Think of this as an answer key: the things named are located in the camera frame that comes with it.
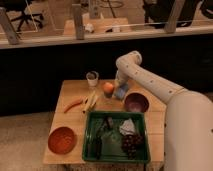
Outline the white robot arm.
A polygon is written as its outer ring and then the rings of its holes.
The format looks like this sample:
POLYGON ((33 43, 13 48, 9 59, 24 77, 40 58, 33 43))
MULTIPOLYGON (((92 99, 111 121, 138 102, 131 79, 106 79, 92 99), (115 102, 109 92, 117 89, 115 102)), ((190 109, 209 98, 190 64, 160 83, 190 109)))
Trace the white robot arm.
POLYGON ((116 60, 115 85, 129 78, 165 105, 164 171, 213 171, 213 102, 141 67, 138 51, 116 60))

